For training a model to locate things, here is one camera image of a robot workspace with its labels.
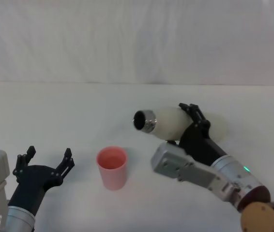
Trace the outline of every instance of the pink cup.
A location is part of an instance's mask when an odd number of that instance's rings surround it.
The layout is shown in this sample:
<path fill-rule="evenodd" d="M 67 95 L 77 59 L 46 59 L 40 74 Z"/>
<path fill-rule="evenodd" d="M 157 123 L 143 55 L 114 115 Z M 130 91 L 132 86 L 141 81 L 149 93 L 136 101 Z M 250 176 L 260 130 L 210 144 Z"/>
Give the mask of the pink cup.
<path fill-rule="evenodd" d="M 127 154 L 123 148 L 106 147 L 98 153 L 96 161 L 107 189 L 118 190 L 125 185 Z"/>

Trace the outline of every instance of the bottle opening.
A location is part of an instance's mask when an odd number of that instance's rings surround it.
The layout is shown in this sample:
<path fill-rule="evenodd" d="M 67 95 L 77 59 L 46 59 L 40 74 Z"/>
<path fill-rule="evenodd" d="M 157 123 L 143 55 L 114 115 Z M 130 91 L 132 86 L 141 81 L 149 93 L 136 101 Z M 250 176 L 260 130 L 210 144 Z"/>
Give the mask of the bottle opening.
<path fill-rule="evenodd" d="M 142 111 L 137 111 L 134 115 L 134 126 L 137 130 L 141 130 L 146 124 L 146 116 Z"/>

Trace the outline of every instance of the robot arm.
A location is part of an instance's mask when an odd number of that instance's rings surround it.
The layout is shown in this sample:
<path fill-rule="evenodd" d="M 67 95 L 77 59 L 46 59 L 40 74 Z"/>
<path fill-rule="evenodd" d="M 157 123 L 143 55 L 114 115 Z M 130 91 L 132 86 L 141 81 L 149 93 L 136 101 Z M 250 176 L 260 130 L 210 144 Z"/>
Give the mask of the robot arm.
<path fill-rule="evenodd" d="M 75 165 L 69 148 L 56 169 L 29 166 L 35 153 L 35 148 L 30 146 L 25 155 L 18 155 L 13 174 L 19 184 L 7 204 L 4 186 L 9 166 L 7 154 L 0 151 L 0 232 L 33 232 L 35 216 L 45 193 L 52 187 L 60 186 Z"/>
<path fill-rule="evenodd" d="M 221 200 L 230 202 L 239 212 L 251 202 L 270 202 L 268 189 L 246 167 L 211 140 L 211 124 L 199 107 L 183 103 L 180 103 L 179 107 L 174 108 L 174 111 L 152 111 L 154 113 L 151 117 L 144 114 L 144 123 L 142 117 L 134 117 L 136 129 L 139 129 L 136 125 L 152 125 L 151 130 L 139 130 L 168 140 L 168 143 L 160 145 L 154 154 L 153 170 L 207 188 Z M 140 115 L 141 112 L 149 110 L 138 111 L 136 114 Z M 177 126 L 164 127 L 166 120 L 161 123 L 160 119 L 167 117 L 169 121 L 176 120 L 177 123 L 172 124 Z M 168 131 L 173 135 L 181 133 L 181 136 L 170 139 L 171 137 L 166 136 Z"/>

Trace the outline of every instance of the white backdrop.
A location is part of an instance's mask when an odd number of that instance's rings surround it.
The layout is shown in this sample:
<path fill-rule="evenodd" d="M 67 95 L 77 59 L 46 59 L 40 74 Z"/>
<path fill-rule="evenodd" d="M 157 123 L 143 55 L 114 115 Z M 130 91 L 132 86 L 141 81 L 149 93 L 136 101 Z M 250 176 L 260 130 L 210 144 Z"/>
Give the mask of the white backdrop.
<path fill-rule="evenodd" d="M 274 0 L 0 0 L 0 80 L 274 85 Z"/>

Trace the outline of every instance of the white tabletop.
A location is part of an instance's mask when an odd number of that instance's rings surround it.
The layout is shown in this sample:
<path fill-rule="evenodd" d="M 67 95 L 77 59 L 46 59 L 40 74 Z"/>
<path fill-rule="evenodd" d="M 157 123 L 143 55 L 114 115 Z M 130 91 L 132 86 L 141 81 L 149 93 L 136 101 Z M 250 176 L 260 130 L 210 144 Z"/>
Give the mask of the white tabletop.
<path fill-rule="evenodd" d="M 158 175 L 162 142 L 136 131 L 136 110 L 195 103 L 215 115 L 218 144 L 248 166 L 274 199 L 274 87 L 0 83 L 0 149 L 10 171 L 34 145 L 31 164 L 56 167 L 70 147 L 76 166 L 47 192 L 37 232 L 237 232 L 240 215 L 205 189 Z M 129 178 L 106 190 L 95 164 L 105 146 L 125 147 Z M 7 179 L 10 198 L 17 186 Z"/>

